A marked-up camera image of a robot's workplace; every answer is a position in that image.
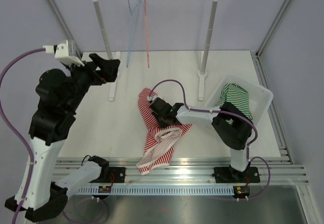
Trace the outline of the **green striped tank top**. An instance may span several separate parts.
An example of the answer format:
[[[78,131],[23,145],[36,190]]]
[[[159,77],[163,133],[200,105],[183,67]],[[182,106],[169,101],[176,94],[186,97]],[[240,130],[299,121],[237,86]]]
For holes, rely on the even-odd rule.
[[[234,105],[248,119],[253,119],[250,112],[249,92],[242,86],[236,83],[226,84],[221,90],[220,101],[215,106],[222,107],[226,102]]]

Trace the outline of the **red wire hanger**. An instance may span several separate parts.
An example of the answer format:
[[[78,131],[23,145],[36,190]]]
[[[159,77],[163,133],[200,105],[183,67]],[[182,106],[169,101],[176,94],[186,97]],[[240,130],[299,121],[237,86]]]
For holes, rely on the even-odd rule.
[[[146,2],[146,0],[144,0],[144,19],[145,19],[147,67],[150,68],[149,30],[148,30],[147,2]]]

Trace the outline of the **red striped tank top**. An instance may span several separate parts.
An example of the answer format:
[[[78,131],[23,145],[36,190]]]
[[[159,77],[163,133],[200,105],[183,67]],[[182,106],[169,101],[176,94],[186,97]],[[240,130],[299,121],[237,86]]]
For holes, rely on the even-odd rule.
[[[146,142],[142,159],[136,164],[141,175],[149,174],[158,167],[169,166],[174,144],[192,127],[191,124],[171,125],[161,128],[149,108],[149,96],[156,96],[149,88],[144,88],[138,95],[138,109],[147,129]]]

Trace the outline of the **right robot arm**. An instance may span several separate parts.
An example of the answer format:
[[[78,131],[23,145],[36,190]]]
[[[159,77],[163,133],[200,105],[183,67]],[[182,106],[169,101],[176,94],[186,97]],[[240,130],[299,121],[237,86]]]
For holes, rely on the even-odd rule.
[[[225,102],[214,108],[192,108],[184,103],[170,105],[159,96],[149,96],[148,101],[159,126],[195,124],[213,127],[231,154],[229,167],[215,170],[216,182],[243,183],[250,179],[247,141],[256,129],[232,103]]]

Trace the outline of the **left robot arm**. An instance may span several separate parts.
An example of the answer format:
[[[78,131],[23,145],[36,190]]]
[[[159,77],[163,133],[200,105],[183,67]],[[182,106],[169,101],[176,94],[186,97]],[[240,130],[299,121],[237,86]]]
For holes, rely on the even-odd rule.
[[[5,201],[7,209],[23,211],[31,222],[57,217],[83,185],[112,180],[109,162],[91,156],[74,173],[52,181],[58,155],[89,88],[117,79],[119,59],[106,60],[95,53],[89,57],[83,66],[71,66],[70,75],[60,69],[44,72],[35,89],[39,103],[30,123],[30,141],[25,143],[29,153],[25,174],[18,193]]]

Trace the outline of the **blue wire hanger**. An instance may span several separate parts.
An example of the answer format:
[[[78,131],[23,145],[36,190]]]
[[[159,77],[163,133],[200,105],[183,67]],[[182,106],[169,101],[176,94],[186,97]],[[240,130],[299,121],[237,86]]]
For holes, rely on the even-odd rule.
[[[128,45],[128,52],[127,52],[127,60],[126,60],[126,67],[129,68],[130,66],[130,57],[131,53],[133,51],[133,45],[134,45],[134,39],[135,34],[137,30],[137,24],[140,14],[140,8],[141,8],[141,0],[138,0],[136,5],[132,8],[130,0],[127,0],[128,2],[128,8],[130,12],[130,28],[129,28],[129,45]]]

